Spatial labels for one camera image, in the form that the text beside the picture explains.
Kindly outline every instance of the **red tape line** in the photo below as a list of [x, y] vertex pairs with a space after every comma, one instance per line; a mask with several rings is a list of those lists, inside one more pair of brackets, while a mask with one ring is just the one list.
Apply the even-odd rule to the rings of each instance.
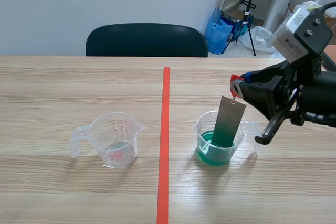
[[168, 224], [169, 221], [169, 96], [170, 69], [164, 68], [156, 224]]

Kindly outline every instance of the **cardboard box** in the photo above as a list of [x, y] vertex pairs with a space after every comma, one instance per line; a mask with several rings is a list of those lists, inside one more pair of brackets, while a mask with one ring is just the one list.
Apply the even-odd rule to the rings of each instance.
[[294, 8], [287, 6], [286, 14], [285, 14], [285, 19], [289, 18], [292, 14], [294, 13]]
[[331, 29], [333, 36], [329, 45], [336, 45], [336, 18], [326, 16], [324, 19], [325, 24]]

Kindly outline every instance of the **sink pedestal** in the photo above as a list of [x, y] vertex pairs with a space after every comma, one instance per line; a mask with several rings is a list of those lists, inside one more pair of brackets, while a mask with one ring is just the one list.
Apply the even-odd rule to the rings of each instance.
[[272, 0], [271, 7], [266, 16], [264, 27], [274, 33], [283, 19], [290, 0]]

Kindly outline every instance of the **red clip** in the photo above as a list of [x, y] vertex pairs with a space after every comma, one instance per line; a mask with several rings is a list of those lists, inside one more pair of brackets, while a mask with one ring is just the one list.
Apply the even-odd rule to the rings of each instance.
[[236, 74], [232, 74], [232, 75], [231, 75], [230, 91], [231, 91], [231, 94], [232, 94], [232, 96], [233, 96], [234, 99], [235, 99], [236, 97], [239, 97], [239, 98], [240, 98], [240, 96], [236, 93], [236, 91], [234, 91], [234, 90], [231, 89], [231, 83], [234, 82], [235, 80], [241, 80], [241, 81], [244, 81], [244, 78], [243, 78], [243, 77], [240, 77], [240, 76], [238, 76], [238, 75], [236, 75]]

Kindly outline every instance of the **measuring cup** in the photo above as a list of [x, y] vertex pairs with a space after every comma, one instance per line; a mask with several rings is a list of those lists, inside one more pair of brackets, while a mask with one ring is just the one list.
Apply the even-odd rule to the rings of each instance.
[[211, 144], [217, 115], [218, 110], [209, 111], [201, 115], [194, 125], [194, 132], [197, 134], [197, 152], [200, 158], [210, 165], [225, 165], [230, 162], [247, 135], [259, 135], [260, 128], [254, 123], [241, 122], [232, 147], [218, 147]]
[[136, 139], [142, 129], [142, 125], [126, 113], [111, 112], [102, 115], [91, 125], [73, 130], [70, 140], [71, 156], [79, 156], [80, 140], [89, 140], [105, 166], [125, 167], [137, 156]]

